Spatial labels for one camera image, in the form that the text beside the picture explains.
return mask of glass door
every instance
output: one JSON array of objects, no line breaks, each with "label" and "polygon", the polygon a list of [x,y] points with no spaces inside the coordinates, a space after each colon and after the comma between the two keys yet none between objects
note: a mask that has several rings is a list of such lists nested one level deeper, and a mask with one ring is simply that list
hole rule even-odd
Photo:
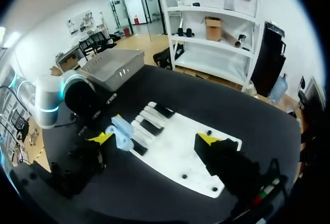
[{"label": "glass door", "polygon": [[134,34],[125,2],[123,0],[109,0],[109,2],[117,29],[121,35],[125,34],[127,29],[131,35]]},{"label": "glass door", "polygon": [[151,40],[165,33],[165,23],[159,0],[142,0]]}]

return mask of glass wall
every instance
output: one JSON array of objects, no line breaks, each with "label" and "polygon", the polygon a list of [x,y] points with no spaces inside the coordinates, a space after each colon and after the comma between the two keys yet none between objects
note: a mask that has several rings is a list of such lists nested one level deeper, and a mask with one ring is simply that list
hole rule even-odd
[{"label": "glass wall", "polygon": [[131,34],[154,39],[166,32],[159,0],[109,0],[109,4],[121,33],[129,28]]},{"label": "glass wall", "polygon": [[133,34],[133,29],[127,14],[125,2],[123,0],[109,0],[111,10],[116,22],[116,26],[121,35],[124,34],[124,29],[128,28],[130,34]]}]

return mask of red fire extinguisher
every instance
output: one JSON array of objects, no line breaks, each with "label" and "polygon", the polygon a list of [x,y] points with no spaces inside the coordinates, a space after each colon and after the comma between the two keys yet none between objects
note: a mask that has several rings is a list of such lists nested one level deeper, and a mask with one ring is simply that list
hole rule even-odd
[{"label": "red fire extinguisher", "polygon": [[138,16],[137,15],[134,18],[134,23],[135,23],[135,25],[140,25],[139,19],[138,19]]}]

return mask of metal shelving unit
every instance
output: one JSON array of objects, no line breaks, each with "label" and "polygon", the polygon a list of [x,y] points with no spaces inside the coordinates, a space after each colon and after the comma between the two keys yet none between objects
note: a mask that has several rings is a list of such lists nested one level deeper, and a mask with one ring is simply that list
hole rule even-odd
[{"label": "metal shelving unit", "polygon": [[[248,85],[254,67],[256,65],[261,41],[263,36],[264,21],[260,14],[260,0],[255,2],[255,13],[244,12],[244,5],[241,9],[236,7],[225,7],[219,0],[161,0],[164,8],[164,17],[169,37],[171,62],[175,66],[183,66],[193,70],[208,73],[239,85],[242,91]],[[193,3],[200,2],[200,6],[193,6]],[[184,30],[191,28],[195,33],[194,37],[179,37],[176,31],[171,31],[170,16],[180,16],[180,26]],[[236,48],[225,39],[220,42],[206,39],[205,24],[206,16],[218,17],[222,20],[223,28],[235,38],[244,34],[251,50]],[[185,52],[175,61],[175,51],[179,42],[183,42]]]}]

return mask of desk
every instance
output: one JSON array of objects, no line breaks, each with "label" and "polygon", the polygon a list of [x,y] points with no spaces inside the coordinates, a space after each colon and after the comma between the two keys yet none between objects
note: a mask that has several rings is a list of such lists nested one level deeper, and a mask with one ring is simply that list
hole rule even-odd
[{"label": "desk", "polygon": [[[120,114],[131,122],[149,101],[163,103],[180,114],[242,139],[242,151],[259,162],[265,173],[272,158],[278,158],[291,189],[300,155],[300,129],[294,118],[281,110],[239,91],[185,74],[144,66],[117,91],[117,98],[100,121],[110,124]],[[70,111],[59,110],[58,124],[69,121]],[[67,149],[79,128],[43,131],[49,162]],[[185,220],[215,223],[224,220],[237,202],[226,189],[211,199],[174,183],[136,158],[115,148],[114,137],[103,145],[107,167],[96,175],[73,201],[101,213],[138,220]],[[280,194],[273,202],[278,209]]]}]

